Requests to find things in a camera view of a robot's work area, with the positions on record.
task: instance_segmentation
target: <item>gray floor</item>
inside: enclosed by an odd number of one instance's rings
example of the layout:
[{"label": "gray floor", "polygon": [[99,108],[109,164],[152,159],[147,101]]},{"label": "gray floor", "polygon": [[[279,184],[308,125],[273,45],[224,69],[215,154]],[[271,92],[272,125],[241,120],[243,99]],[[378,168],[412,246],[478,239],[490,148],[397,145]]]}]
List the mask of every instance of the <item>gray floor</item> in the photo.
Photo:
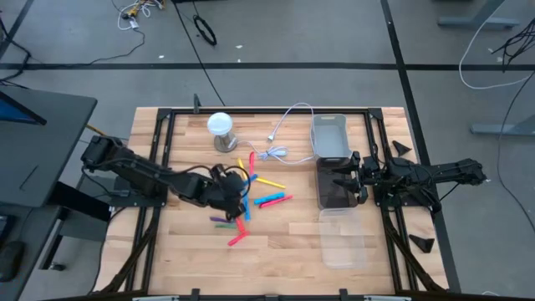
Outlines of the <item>gray floor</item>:
[{"label": "gray floor", "polygon": [[[129,1],[115,0],[118,6]],[[405,62],[408,64],[457,64],[473,30],[436,26],[441,15],[469,15],[483,1],[453,2],[390,0],[390,7]],[[23,2],[4,0],[0,9],[11,27]],[[201,15],[217,33],[213,48],[193,35],[201,58],[210,63],[247,62],[395,62],[378,0],[225,0],[197,4]],[[191,16],[189,3],[179,5]],[[532,1],[507,1],[499,17],[515,17],[522,24],[535,13]],[[45,63],[81,63],[127,52],[140,36],[116,27],[117,13],[109,0],[35,0],[15,40],[27,46]],[[195,63],[196,57],[176,11],[153,9],[150,18],[140,17],[145,45],[128,58],[111,63]],[[186,21],[190,32],[192,24]],[[497,64],[488,49],[498,47],[512,32],[484,32],[476,40],[466,64]],[[10,47],[0,63],[19,62],[22,54]],[[533,52],[518,64],[533,64]],[[347,69],[249,69],[209,70],[214,85],[228,105],[405,106],[397,71]],[[0,76],[9,72],[3,70]],[[525,76],[523,72],[466,72],[471,84],[497,84]],[[479,187],[459,187],[444,202],[446,224],[461,288],[466,293],[490,290],[501,295],[535,297],[535,273],[531,232],[514,200],[497,181],[497,139],[474,136],[472,122],[498,122],[518,86],[485,91],[465,87],[455,71],[410,71],[409,79],[433,163],[471,157],[483,163],[492,179]],[[17,83],[33,89],[80,94],[99,100],[91,124],[110,135],[127,137],[138,106],[190,105],[199,94],[204,105],[219,105],[201,70],[54,70],[27,71]],[[511,121],[535,112],[529,95],[531,83],[518,99]],[[84,133],[88,140],[90,133]],[[505,138],[502,175],[521,202],[533,210],[535,161],[532,139]],[[80,143],[62,180],[79,179]],[[444,193],[448,186],[439,186]],[[48,289],[37,284],[23,299],[32,300],[85,293],[96,269],[98,245],[69,242],[60,257],[69,271],[49,280]],[[69,252],[84,250],[84,256]],[[32,278],[37,283],[39,278]],[[67,279],[80,279],[63,294]]]}]

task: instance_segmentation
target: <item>clear plastic container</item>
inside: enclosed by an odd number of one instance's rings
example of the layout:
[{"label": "clear plastic container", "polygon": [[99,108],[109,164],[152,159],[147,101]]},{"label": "clear plastic container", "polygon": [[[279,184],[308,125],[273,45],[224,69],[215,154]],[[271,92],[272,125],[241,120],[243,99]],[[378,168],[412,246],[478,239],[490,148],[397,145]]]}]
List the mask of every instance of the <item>clear plastic container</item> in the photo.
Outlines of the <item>clear plastic container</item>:
[{"label": "clear plastic container", "polygon": [[356,208],[323,209],[318,224],[327,267],[366,268],[364,234]]}]

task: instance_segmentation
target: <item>white cord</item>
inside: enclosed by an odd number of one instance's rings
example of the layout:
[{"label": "white cord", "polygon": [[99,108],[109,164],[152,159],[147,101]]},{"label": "white cord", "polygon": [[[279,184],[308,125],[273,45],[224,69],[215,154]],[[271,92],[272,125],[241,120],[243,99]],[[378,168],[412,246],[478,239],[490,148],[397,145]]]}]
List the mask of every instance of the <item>white cord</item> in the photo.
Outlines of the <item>white cord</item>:
[{"label": "white cord", "polygon": [[482,294],[484,294],[484,295],[488,295],[488,294],[490,294],[490,295],[494,295],[494,296],[498,296],[498,297],[500,297],[499,294],[494,293],[494,292],[491,292],[491,291],[485,291],[485,292],[483,292]]},{"label": "white cord", "polygon": [[498,11],[498,9],[500,9],[502,7],[503,3],[500,4],[499,7],[496,8],[496,10],[494,11],[494,13],[492,13],[488,18],[487,20],[485,20],[485,22],[483,22],[483,24],[477,29],[476,31],[476,34],[474,34],[474,37],[471,39],[470,43],[468,44],[468,47],[466,48],[466,51],[465,53],[462,55],[462,58],[461,58],[461,62],[459,62],[459,75],[461,76],[461,81],[462,83],[470,88],[470,89],[492,89],[492,88],[498,88],[498,87],[505,87],[505,86],[508,86],[508,85],[513,85],[513,84],[518,84],[518,83],[521,83],[523,82],[524,80],[527,80],[529,79],[529,76],[523,78],[523,79],[519,79],[517,81],[514,81],[514,82],[511,82],[511,83],[505,83],[505,84],[494,84],[494,85],[490,85],[490,86],[487,86],[487,87],[476,87],[476,86],[472,86],[470,84],[468,84],[465,79],[462,77],[462,71],[461,71],[461,67],[462,67],[462,62],[465,60],[465,57],[466,55],[468,54],[468,52],[470,51],[470,48],[471,48],[471,45],[474,43],[474,40],[476,39],[477,35],[479,34],[479,32],[482,30],[483,26],[485,26],[485,24],[487,24],[488,20],[490,18],[492,18],[492,16],[494,16],[494,14]]},{"label": "white cord", "polygon": [[283,122],[284,118],[286,118],[286,115],[289,113],[289,111],[291,109],[293,109],[293,108],[295,108],[297,106],[300,106],[300,105],[308,106],[310,108],[310,113],[312,114],[312,119],[311,119],[311,122],[310,122],[310,145],[312,146],[313,154],[310,157],[303,158],[303,159],[301,159],[299,161],[288,162],[288,161],[285,161],[285,160],[281,159],[281,156],[285,156],[289,152],[289,149],[286,146],[272,146],[272,147],[269,148],[269,150],[261,152],[261,151],[258,151],[257,148],[254,147],[254,145],[250,141],[239,141],[238,144],[240,144],[240,143],[249,144],[254,149],[254,151],[257,152],[258,158],[263,160],[263,161],[267,160],[269,157],[273,157],[273,158],[281,161],[284,164],[295,165],[295,164],[299,164],[299,163],[302,163],[302,162],[305,162],[305,161],[313,159],[316,156],[316,150],[314,148],[314,143],[313,143],[313,139],[312,139],[312,133],[313,133],[313,128],[314,128],[314,109],[313,109],[313,107],[311,105],[309,105],[307,103],[297,103],[295,105],[292,105],[286,111],[286,113],[284,113],[283,117],[277,123],[277,125],[275,126],[275,129],[273,130],[273,132],[271,133],[271,135],[267,139],[270,140],[271,142],[273,142],[275,140],[275,134],[277,134],[278,127],[281,125],[281,123]]},{"label": "white cord", "polygon": [[[123,13],[124,11],[127,9],[127,8],[131,8],[135,5],[137,5],[138,3],[140,2],[140,0],[136,0],[134,3],[132,3],[131,5],[128,5],[124,8],[122,8],[120,11],[119,11],[119,16],[117,17],[117,28],[120,29],[120,30],[129,30],[129,29],[132,29],[132,26],[130,25],[129,27],[127,28],[122,28],[120,26],[120,20],[122,19],[122,16],[123,16]],[[143,5],[141,5],[141,12],[145,15],[145,17],[149,18],[150,17],[150,9],[148,7],[154,7],[156,6],[155,4],[150,4],[148,2],[144,3]]]}]

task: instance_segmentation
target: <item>black cable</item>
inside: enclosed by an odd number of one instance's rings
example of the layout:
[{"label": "black cable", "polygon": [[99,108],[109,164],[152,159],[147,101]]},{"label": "black cable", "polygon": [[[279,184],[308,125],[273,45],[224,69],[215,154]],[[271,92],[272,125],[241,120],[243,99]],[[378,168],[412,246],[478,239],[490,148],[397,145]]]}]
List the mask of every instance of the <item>black cable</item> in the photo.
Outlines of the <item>black cable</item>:
[{"label": "black cable", "polygon": [[97,186],[99,186],[100,188],[102,188],[102,190],[104,190],[104,191],[106,192],[106,195],[111,196],[111,192],[110,192],[108,189],[106,189],[106,187],[104,187],[104,185],[102,185],[102,184],[98,183],[96,180],[92,179],[92,178],[87,174],[87,172],[85,172],[85,169],[84,169],[83,166],[82,166],[82,168],[81,168],[81,171],[82,171],[82,173],[87,177],[88,180],[92,181],[94,184],[96,184]]},{"label": "black cable", "polygon": [[227,167],[227,168],[225,169],[225,172],[227,172],[227,171],[229,171],[229,170],[231,170],[231,169],[233,169],[233,168],[236,168],[236,169],[239,169],[240,171],[243,171],[243,172],[245,173],[245,176],[247,177],[247,183],[248,183],[249,185],[247,185],[247,190],[246,190],[245,193],[242,195],[242,198],[243,198],[243,197],[245,197],[245,196],[249,193],[249,191],[251,190],[251,177],[249,176],[249,173],[248,173],[245,169],[241,168],[240,166],[229,166],[229,167]]},{"label": "black cable", "polygon": [[[522,45],[519,46],[513,53],[509,52],[513,45],[521,42]],[[515,58],[527,52],[533,46],[535,46],[535,18],[532,19],[532,21],[520,33],[516,34],[512,38],[509,38],[500,48],[494,50],[492,54],[502,50],[502,72],[505,72]]]},{"label": "black cable", "polygon": [[5,78],[0,79],[0,82],[4,82],[4,81],[8,82],[10,79],[14,79],[14,78],[18,77],[20,74],[22,74],[24,72],[24,70],[26,69],[26,66],[28,65],[28,61],[32,57],[32,54],[25,47],[21,46],[19,43],[15,42],[13,40],[13,37],[11,37],[9,35],[8,30],[6,29],[6,26],[3,23],[2,18],[0,18],[0,27],[1,27],[0,29],[4,32],[4,35],[6,36],[6,38],[5,38],[6,41],[8,41],[9,43],[15,45],[17,48],[21,49],[25,53],[24,61],[21,64],[21,67],[14,74],[8,75]]},{"label": "black cable", "polygon": [[535,71],[533,71],[529,77],[524,80],[524,83],[522,84],[522,87],[520,87],[520,89],[518,89],[517,93],[515,94],[515,96],[512,98],[511,100],[511,104],[509,104],[509,107],[507,108],[507,113],[505,114],[505,116],[503,117],[503,122],[502,122],[502,128],[500,129],[500,135],[498,136],[498,147],[497,147],[497,160],[496,160],[496,166],[497,166],[497,173],[498,173],[498,180],[500,181],[500,184],[502,184],[502,187],[503,189],[505,189],[509,195],[511,195],[512,199],[515,200],[515,202],[520,206],[520,208],[522,209],[522,212],[524,213],[524,215],[526,216],[527,220],[529,221],[529,224],[532,226],[532,229],[533,231],[535,232],[535,225],[533,225],[533,221],[531,219],[531,217],[529,217],[529,214],[527,214],[527,210],[526,208],[524,207],[524,205],[518,200],[518,198],[512,193],[511,190],[509,190],[509,188],[507,188],[507,186],[505,185],[505,183],[503,182],[503,179],[502,179],[502,174],[500,173],[500,155],[502,153],[502,135],[503,135],[503,128],[505,127],[505,123],[507,122],[507,117],[509,117],[509,113],[511,113],[511,109],[512,109],[512,106],[515,104],[515,101],[517,101],[517,97],[520,95],[520,92],[522,92],[522,90],[524,89],[524,87],[526,86],[527,82],[533,77],[533,75],[535,74]]},{"label": "black cable", "polygon": [[205,68],[204,64],[202,63],[201,56],[199,56],[199,53],[197,52],[197,48],[195,47],[195,44],[193,43],[193,40],[191,39],[190,32],[188,32],[187,27],[184,24],[184,20],[182,19],[181,12],[178,10],[178,7],[176,6],[176,4],[174,4],[174,6],[175,6],[176,13],[178,13],[178,18],[181,20],[182,27],[184,28],[184,31],[186,32],[187,38],[190,40],[190,44],[191,44],[191,47],[193,48],[193,52],[195,53],[195,56],[197,56],[197,60],[199,61],[199,64],[201,65],[202,71],[204,71],[204,74],[206,75],[206,78],[210,82],[211,88],[216,93],[217,98],[222,103],[222,105],[223,106],[227,106],[227,105],[225,105],[225,102],[223,101],[223,99],[219,95],[219,92],[217,92],[216,86],[214,86],[214,83],[212,83],[212,81],[210,79],[210,75],[208,75],[208,72],[206,71],[206,68]]},{"label": "black cable", "polygon": [[139,47],[145,45],[145,34],[143,32],[141,32],[139,29],[137,28],[134,28],[132,29],[134,32],[140,34],[142,36],[142,39],[141,39],[141,42],[139,44],[137,44],[135,47],[133,47],[128,53],[126,54],[119,54],[119,55],[114,55],[114,56],[111,56],[111,57],[108,57],[108,58],[99,58],[99,59],[94,59],[92,60],[91,62],[89,63],[76,63],[76,64],[50,64],[48,67],[51,68],[51,69],[55,69],[55,68],[70,68],[70,67],[84,67],[84,66],[90,66],[94,63],[97,63],[97,62],[101,62],[101,61],[106,61],[106,60],[111,60],[111,59],[118,59],[118,58],[124,58],[124,57],[127,57],[129,55],[131,55],[132,53],[134,53],[134,51],[136,49],[138,49]]},{"label": "black cable", "polygon": [[455,186],[453,186],[453,188],[451,188],[444,196],[441,197],[440,200],[438,200],[439,202],[441,202],[442,200],[444,200],[446,198],[446,196],[448,196],[450,193],[452,193],[461,183],[457,183]]},{"label": "black cable", "polygon": [[[110,217],[110,220],[108,221],[108,225],[106,226],[106,233],[108,232],[108,228],[110,228],[110,224],[111,222],[113,221],[114,217],[118,216],[119,213],[121,213],[124,209],[126,209],[126,207],[122,207],[120,208],[119,210],[117,210],[111,217]],[[106,241],[104,240],[102,242],[102,245],[100,246],[100,251],[99,251],[99,268],[97,268],[97,274],[96,276],[94,277],[94,282],[93,282],[93,286],[91,287],[91,289],[86,293],[86,295],[90,295],[91,293],[93,293],[93,290],[94,290],[94,287],[97,285],[97,279],[99,278],[99,274],[100,274],[100,268],[102,267],[102,264],[100,263],[102,261],[102,253],[104,251],[104,245],[105,245]]]},{"label": "black cable", "polygon": [[28,221],[28,218],[30,217],[32,212],[33,212],[33,208],[30,208],[28,210],[28,213],[26,213],[26,217],[23,219],[23,225],[20,227],[20,230],[18,231],[18,235],[17,235],[17,239],[16,240],[20,241],[20,239],[23,237],[24,228],[26,227],[26,222]]}]

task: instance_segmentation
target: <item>marker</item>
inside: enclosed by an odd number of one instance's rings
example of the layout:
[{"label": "marker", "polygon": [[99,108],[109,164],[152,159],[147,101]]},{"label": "marker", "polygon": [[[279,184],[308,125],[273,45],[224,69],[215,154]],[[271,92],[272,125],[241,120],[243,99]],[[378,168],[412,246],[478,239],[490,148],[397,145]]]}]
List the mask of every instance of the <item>marker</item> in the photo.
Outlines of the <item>marker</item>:
[{"label": "marker", "polygon": [[229,222],[227,219],[225,218],[220,218],[220,217],[210,217],[210,220],[212,222],[226,222],[226,223],[232,223],[232,222]]},{"label": "marker", "polygon": [[243,176],[243,179],[247,179],[247,175],[245,174],[245,168],[243,167],[243,163],[242,163],[242,159],[240,158],[237,158],[237,165],[240,166],[243,171],[242,171],[242,176]]},{"label": "marker", "polygon": [[251,221],[251,213],[249,212],[249,195],[245,195],[242,200],[243,206],[245,207],[245,222],[249,222]]},{"label": "marker", "polygon": [[[250,181],[255,181],[257,178],[258,178],[258,175],[257,175],[257,174],[254,174],[254,175],[252,175],[252,176],[249,176],[249,180],[250,180]],[[244,185],[244,186],[249,185],[249,182],[247,181],[247,177],[246,177],[246,180],[243,182],[243,185]]]},{"label": "marker", "polygon": [[270,202],[265,202],[265,203],[260,204],[260,207],[261,208],[269,207],[271,205],[278,204],[279,202],[284,202],[284,201],[289,200],[291,198],[293,198],[293,196],[286,196],[286,197],[283,197],[283,198],[280,198],[280,199],[277,199],[277,200],[273,200],[273,201],[270,201]]},{"label": "marker", "polygon": [[277,200],[278,198],[281,198],[281,197],[284,197],[284,192],[278,192],[278,193],[274,193],[274,194],[269,195],[269,196],[263,196],[261,198],[258,198],[256,200],[254,200],[254,204],[255,205],[260,205],[260,204],[262,204],[264,202]]},{"label": "marker", "polygon": [[271,186],[275,186],[275,187],[278,187],[278,188],[286,188],[285,185],[282,185],[282,184],[277,184],[275,182],[272,182],[272,181],[268,181],[264,178],[261,178],[260,176],[257,178],[257,181],[261,182],[261,183],[264,183],[264,184],[268,184],[268,185],[271,185]]},{"label": "marker", "polygon": [[237,225],[237,229],[240,231],[240,233],[244,233],[245,232],[245,227],[243,226],[243,222],[239,217],[236,218],[236,225]]},{"label": "marker", "polygon": [[236,224],[217,224],[216,227],[222,227],[226,229],[236,229]]},{"label": "marker", "polygon": [[249,232],[244,232],[240,235],[238,235],[236,238],[233,238],[230,242],[227,242],[227,245],[229,247],[232,247],[236,244],[236,242],[241,241],[245,236],[249,235]]},{"label": "marker", "polygon": [[254,174],[254,151],[249,154],[249,175]]}]

